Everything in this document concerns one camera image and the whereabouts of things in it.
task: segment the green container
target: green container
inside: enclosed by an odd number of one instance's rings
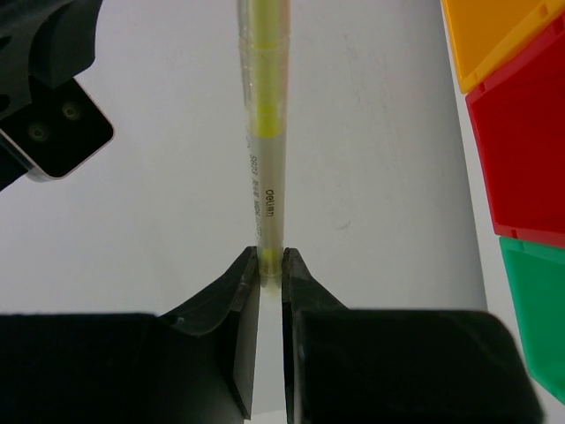
[[[565,250],[501,238],[531,376],[565,404]]]

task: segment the red bin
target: red bin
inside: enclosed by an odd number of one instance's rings
[[[565,14],[466,97],[494,231],[565,247]]]

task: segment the pen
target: pen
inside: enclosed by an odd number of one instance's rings
[[[289,0],[238,0],[239,52],[252,172],[257,254],[263,276],[283,260]]]

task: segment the plastic bin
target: plastic bin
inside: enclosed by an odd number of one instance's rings
[[[466,98],[494,231],[558,247],[565,247],[564,16]]]
[[[501,238],[531,376],[565,404],[565,250]]]
[[[463,93],[565,11],[565,0],[442,0]]]

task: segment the yellow container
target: yellow container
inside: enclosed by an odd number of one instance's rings
[[[442,0],[459,87],[468,93],[565,10],[565,0]]]

